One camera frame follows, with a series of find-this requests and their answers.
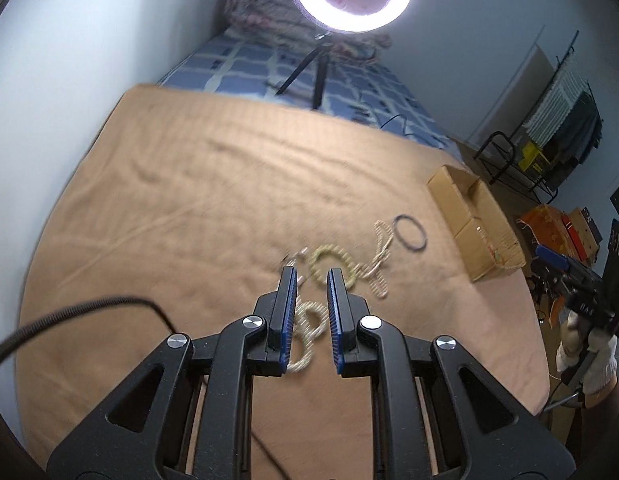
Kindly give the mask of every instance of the tripod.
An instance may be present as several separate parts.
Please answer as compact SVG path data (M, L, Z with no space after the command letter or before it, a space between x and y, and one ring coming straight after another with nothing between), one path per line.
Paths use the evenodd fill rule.
M329 37L329 32L317 36L319 41L318 46L304 57L294 69L294 72L285 80L281 87L276 91L276 95L282 95L283 92L294 82L301 72L307 66L318 58L318 68L316 71L316 81L314 82L314 95L312 96L311 109L318 110L323 102L323 94L325 93L325 82L327 80L327 66L329 64L329 52L332 49L333 42Z

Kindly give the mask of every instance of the glove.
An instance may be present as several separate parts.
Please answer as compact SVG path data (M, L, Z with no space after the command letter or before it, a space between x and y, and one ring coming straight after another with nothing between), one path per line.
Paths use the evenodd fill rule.
M585 342L585 332L579 330L581 319L576 312L570 312L567 321L560 326L560 346L556 354L556 368L559 373L576 366ZM594 328L587 340L587 349L596 352L596 357L583 377L583 393L592 395L601 391L614 377L617 363L616 336Z

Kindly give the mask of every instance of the silver screw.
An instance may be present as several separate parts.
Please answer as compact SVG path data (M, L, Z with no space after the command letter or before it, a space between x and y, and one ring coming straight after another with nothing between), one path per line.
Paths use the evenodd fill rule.
M247 316L243 320L245 328L258 328L263 324L263 320L258 316Z
M172 334L168 337L168 346L170 348L181 348L187 343L187 336L184 334Z
M376 330L377 328L380 328L382 324L383 322L381 318L376 316L365 316L361 320L361 325L369 330Z
M441 350L454 350L456 348L456 339L448 335L442 335L436 340L436 346Z

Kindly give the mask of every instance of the cardboard box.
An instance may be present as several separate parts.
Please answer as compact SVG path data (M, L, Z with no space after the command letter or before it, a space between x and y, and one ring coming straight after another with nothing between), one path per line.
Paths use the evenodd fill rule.
M427 183L472 282L512 274L525 266L525 254L496 203L478 176L442 166Z
M574 248L576 248L576 253L578 254L577 259L583 262L584 264L586 264L587 254L585 253L585 248L583 247L583 244L581 243L581 239L578 236L578 232L576 231L576 228L572 224L572 221L569 219L569 216L567 216L566 214L561 215L561 220L563 221L563 225L565 226L565 229L567 229L567 233L569 234L569 237L572 240Z
M580 239L583 249L585 250L586 260L584 263L589 264L590 266L593 265L596 261L596 257L598 256L600 246L598 245L596 237L592 233L585 216L583 216L580 209L574 209L569 215L567 215L567 217L576 230L578 238Z
M593 221L592 215L590 215L586 207L581 209L581 215L583 215L583 218L587 221L587 225L589 225L593 239L596 240L596 243L600 246L603 241L603 235L598 230L598 225L596 225L596 222Z

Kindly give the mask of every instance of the black rubber band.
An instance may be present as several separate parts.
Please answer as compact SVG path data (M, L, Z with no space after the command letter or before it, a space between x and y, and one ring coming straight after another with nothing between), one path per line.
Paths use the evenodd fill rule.
M405 241L405 238L403 238L400 235L400 233L398 232L398 222L401 221L401 220L409 220L416 227L418 227L419 231L423 235L423 245L415 246L415 245L412 245L412 244L408 243L407 241ZM416 220L416 218L414 218L413 216L410 216L410 215L398 215L394 219L394 222L392 222L391 227L394 230L394 236L397 237L398 241L401 242L405 246L405 248L407 250L410 250L413 253L417 253L417 252L420 252L420 251L422 251L423 249L425 249L427 247L427 232L425 232L425 228L423 227L423 224L421 224L421 222Z

